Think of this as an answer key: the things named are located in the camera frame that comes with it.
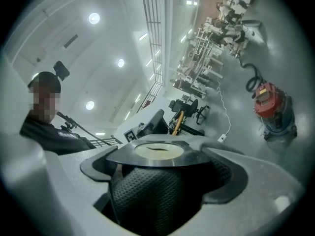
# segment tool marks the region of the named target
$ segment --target brown wall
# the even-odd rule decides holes
[[[194,30],[197,29],[206,22],[207,17],[216,18],[219,16],[220,12],[216,9],[216,3],[222,2],[223,0],[200,0],[197,12],[196,23]]]

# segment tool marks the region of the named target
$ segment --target metal plate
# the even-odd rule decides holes
[[[184,141],[135,140],[110,153],[106,160],[143,167],[182,167],[210,162],[209,156],[193,150]]]

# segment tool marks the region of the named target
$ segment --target floor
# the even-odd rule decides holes
[[[224,67],[221,93],[230,117],[231,129],[225,144],[246,155],[279,164],[302,183],[314,166],[315,154],[315,83],[314,60],[311,49],[294,17],[280,0],[255,0],[244,19],[262,22],[251,38],[243,63],[251,62],[267,81],[292,96],[298,137],[275,137],[267,142],[262,137],[263,127],[253,112],[254,101],[245,84],[253,76],[252,69],[243,69],[238,60],[223,53]],[[229,129],[220,94],[208,90],[211,107],[206,123],[206,136],[218,139]]]

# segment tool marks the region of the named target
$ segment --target orange strap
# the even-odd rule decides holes
[[[184,111],[181,111],[181,114],[179,115],[178,119],[177,119],[177,123],[176,123],[176,126],[175,126],[175,129],[173,131],[173,134],[172,136],[176,136],[177,134],[177,131],[179,129],[179,125],[181,125],[182,121],[183,121],[183,118],[184,118]]]

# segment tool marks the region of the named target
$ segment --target metal railing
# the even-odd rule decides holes
[[[108,139],[102,139],[105,142],[107,142],[110,145],[119,145],[119,144],[123,144],[121,141],[119,141],[117,138],[115,138],[113,135],[111,135],[111,138]],[[108,146],[107,144],[105,144],[104,142],[100,141],[100,140],[90,140],[90,143],[92,143],[95,147],[103,147],[103,146]]]
[[[162,84],[162,28],[160,0],[143,0],[155,81]]]
[[[139,112],[140,110],[142,110],[145,107],[147,107],[148,105],[150,105],[155,100],[155,98],[157,97],[158,92],[161,90],[161,88],[162,88],[162,84],[161,83],[154,82],[153,86],[151,87],[151,89],[148,92],[147,96],[142,101],[141,106],[140,106],[140,108],[138,109],[137,112]]]

